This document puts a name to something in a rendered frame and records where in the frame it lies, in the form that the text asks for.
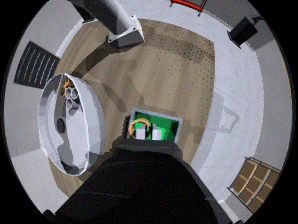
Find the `bronze bushing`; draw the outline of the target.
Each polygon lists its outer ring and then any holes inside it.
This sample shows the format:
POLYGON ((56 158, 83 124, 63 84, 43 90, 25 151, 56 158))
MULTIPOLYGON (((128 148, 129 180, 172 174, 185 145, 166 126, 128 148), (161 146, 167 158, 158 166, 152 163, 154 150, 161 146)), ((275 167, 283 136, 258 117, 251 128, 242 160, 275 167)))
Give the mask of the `bronze bushing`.
POLYGON ((61 95, 61 97, 65 97, 65 91, 66 91, 67 88, 68 88, 68 87, 65 87, 65 86, 63 86, 63 87, 61 88, 61 91, 60 91, 60 95, 61 95))
POLYGON ((130 125, 130 128, 129 128, 129 131, 130 131, 130 135, 136 139, 136 130, 135 130, 135 123, 138 122, 138 121, 142 121, 144 123, 146 123, 149 127, 149 130, 147 131, 147 137, 146 139, 150 136, 150 133, 151 133, 151 125, 149 123, 149 121, 145 118, 138 118, 137 120, 135 120, 134 122, 132 122, 132 124, 130 125))
POLYGON ((64 79, 64 81, 63 81, 63 86, 65 86, 65 87, 74 87, 74 83, 73 83, 73 81, 70 79, 70 78, 68 78, 68 76, 66 76, 65 77, 65 79, 64 79))

